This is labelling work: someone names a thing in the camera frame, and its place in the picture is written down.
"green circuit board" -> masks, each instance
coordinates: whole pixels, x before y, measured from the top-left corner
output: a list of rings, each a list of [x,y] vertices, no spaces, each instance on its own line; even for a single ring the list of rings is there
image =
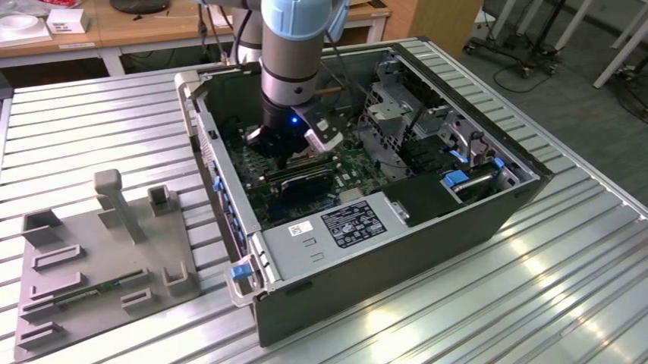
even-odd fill
[[[295,165],[312,165],[295,173],[277,173],[273,160],[255,153],[244,144],[228,142],[228,153],[243,184],[244,192],[261,227],[273,228],[295,219],[340,205],[340,193],[354,190],[354,195],[370,195],[388,183],[374,160],[364,149],[356,148],[352,136],[335,150],[324,155],[306,151],[288,161],[287,170]],[[332,184],[319,198],[304,202],[285,204],[277,194],[281,183],[316,172],[332,173]]]

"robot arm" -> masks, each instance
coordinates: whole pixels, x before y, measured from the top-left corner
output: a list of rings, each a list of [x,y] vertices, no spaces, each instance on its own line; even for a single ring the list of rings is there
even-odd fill
[[[251,135],[251,139],[256,140],[252,143],[264,143],[263,154],[277,159],[289,158],[307,144],[316,151],[327,152],[343,139],[340,130],[344,122],[328,110],[323,110],[315,101],[315,82],[324,37],[330,35],[334,42],[339,39],[350,1],[208,2],[235,8],[233,32],[240,33],[239,47],[233,51],[237,53],[236,58],[255,61],[257,49],[263,45],[264,130]],[[302,122],[307,127],[300,130],[295,124]]]

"aluminum extrusion table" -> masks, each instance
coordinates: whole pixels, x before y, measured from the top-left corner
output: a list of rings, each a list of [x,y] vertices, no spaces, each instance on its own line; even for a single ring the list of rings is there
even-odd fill
[[[403,41],[557,176],[482,245],[268,348],[229,302],[227,254],[173,93],[180,70],[18,89],[0,174],[0,363],[12,362],[18,215],[96,209],[89,172],[124,196],[180,191],[203,295],[36,362],[644,362],[645,207],[428,42]]]

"table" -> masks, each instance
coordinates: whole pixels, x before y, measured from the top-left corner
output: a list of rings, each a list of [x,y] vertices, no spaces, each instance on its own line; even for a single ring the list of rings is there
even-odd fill
[[[116,11],[109,0],[85,0],[82,8],[88,11],[93,26],[81,35],[52,35],[50,42],[34,43],[0,50],[0,68],[25,64],[68,61],[82,58],[101,58],[110,76],[124,75],[120,55],[161,49],[199,46],[196,4],[187,0],[172,0],[167,12],[144,15],[133,21],[135,15]],[[368,27],[367,42],[382,39],[387,8],[374,8],[367,4],[351,7],[346,28]],[[216,29],[221,42],[231,42],[232,32],[227,27]],[[76,44],[76,50],[60,52],[58,46]],[[213,44],[209,29],[205,44]]]
[[[89,18],[86,33],[52,34],[52,40],[48,42],[0,48],[0,68],[101,57],[94,0],[85,0],[81,7]]]
[[[90,171],[118,168],[126,199],[180,192],[203,295],[36,361],[644,362],[648,211],[430,42],[402,45],[555,173],[494,237],[279,344],[223,285],[227,261],[173,94],[179,71],[18,89],[4,103],[0,364],[12,362],[20,214],[98,207]]]
[[[609,62],[609,65],[599,74],[598,79],[595,79],[593,87],[595,87],[597,89],[607,82],[609,77],[611,77],[611,75],[618,71],[618,68],[621,67],[629,54],[632,53],[634,48],[637,48],[640,41],[642,41],[645,38],[645,35],[648,35],[648,17],[645,16],[648,14],[648,0],[640,1],[644,3],[644,6],[632,21],[629,22],[621,36],[611,44],[611,48],[618,49],[618,47],[628,39],[628,35],[632,32],[634,32],[634,35],[629,39],[628,44],[625,44],[625,47],[618,51],[617,56],[614,57],[611,62]]]

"black side panel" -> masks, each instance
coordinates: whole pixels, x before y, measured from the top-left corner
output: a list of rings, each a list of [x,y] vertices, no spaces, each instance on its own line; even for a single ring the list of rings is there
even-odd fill
[[[485,202],[359,259],[320,272],[308,281],[296,283],[298,290],[287,288],[269,294],[255,304],[261,347],[331,317],[490,239],[510,215],[542,187],[541,181],[531,182],[518,193],[507,193]]]

